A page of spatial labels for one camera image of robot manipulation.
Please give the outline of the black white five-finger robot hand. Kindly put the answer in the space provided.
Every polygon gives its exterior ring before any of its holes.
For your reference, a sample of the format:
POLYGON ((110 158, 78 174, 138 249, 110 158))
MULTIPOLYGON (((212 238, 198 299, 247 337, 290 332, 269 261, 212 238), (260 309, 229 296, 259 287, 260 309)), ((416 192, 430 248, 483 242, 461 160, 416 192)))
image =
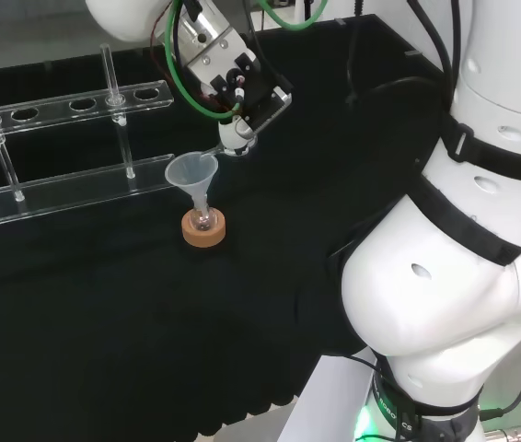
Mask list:
POLYGON ((258 143, 258 137, 240 116, 218 123, 219 152, 229 157, 243 157, 258 143))

